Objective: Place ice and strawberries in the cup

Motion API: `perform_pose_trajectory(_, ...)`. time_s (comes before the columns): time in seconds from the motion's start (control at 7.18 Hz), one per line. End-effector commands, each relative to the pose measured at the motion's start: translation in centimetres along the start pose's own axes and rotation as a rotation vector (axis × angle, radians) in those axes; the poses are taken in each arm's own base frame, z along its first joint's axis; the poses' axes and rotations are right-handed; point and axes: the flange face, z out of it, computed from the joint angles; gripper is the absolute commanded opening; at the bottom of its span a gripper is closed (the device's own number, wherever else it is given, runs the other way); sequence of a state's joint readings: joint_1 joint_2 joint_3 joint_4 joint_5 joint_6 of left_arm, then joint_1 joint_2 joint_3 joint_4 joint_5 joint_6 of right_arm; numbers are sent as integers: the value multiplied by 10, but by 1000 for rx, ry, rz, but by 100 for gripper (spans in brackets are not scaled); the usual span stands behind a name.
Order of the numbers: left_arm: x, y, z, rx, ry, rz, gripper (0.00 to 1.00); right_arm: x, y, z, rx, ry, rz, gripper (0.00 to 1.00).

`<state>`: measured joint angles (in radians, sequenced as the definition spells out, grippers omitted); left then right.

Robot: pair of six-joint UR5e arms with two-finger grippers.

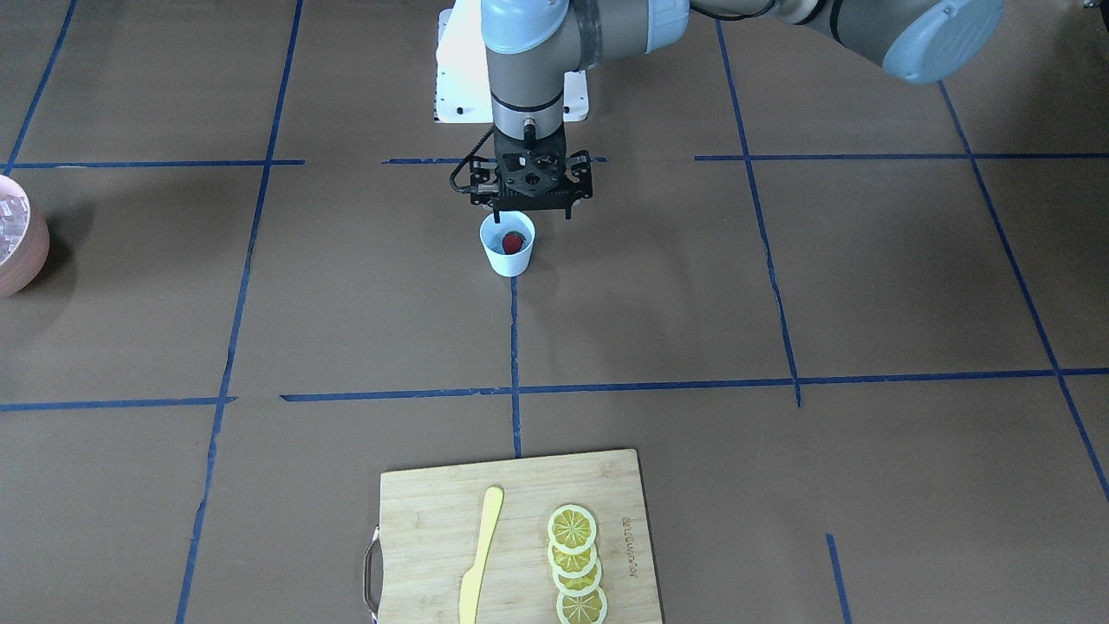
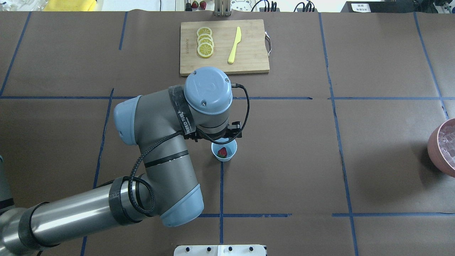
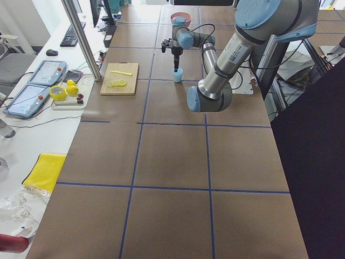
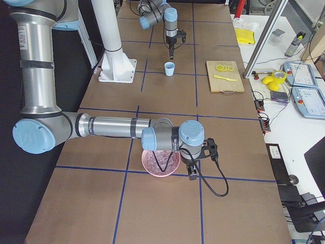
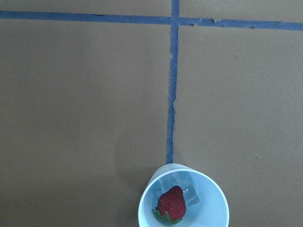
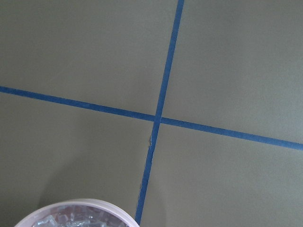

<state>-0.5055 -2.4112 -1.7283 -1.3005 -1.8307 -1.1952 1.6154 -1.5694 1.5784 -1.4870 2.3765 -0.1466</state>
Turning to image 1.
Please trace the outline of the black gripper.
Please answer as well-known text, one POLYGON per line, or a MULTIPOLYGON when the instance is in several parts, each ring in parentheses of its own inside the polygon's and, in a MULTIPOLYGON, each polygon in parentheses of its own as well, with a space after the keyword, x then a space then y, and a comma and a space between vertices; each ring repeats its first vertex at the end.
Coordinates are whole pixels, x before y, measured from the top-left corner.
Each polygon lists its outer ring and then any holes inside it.
POLYGON ((494 127, 498 190, 491 201, 495 224, 500 211, 561 211, 572 217, 572 185, 566 175, 566 127, 530 142, 494 127))

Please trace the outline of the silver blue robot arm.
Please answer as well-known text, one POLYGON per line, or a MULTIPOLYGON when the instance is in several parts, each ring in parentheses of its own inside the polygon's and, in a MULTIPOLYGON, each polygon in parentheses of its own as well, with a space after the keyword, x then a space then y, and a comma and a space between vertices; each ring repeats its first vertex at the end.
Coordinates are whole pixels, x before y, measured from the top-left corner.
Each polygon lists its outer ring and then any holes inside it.
POLYGON ((694 13, 808 27, 888 75, 923 84, 981 51, 1001 23, 1003 1, 484 1, 494 158, 469 153, 469 182, 456 192, 495 218, 528 211, 570 218, 574 203, 593 196, 593 158, 567 150, 566 74, 671 47, 694 13))

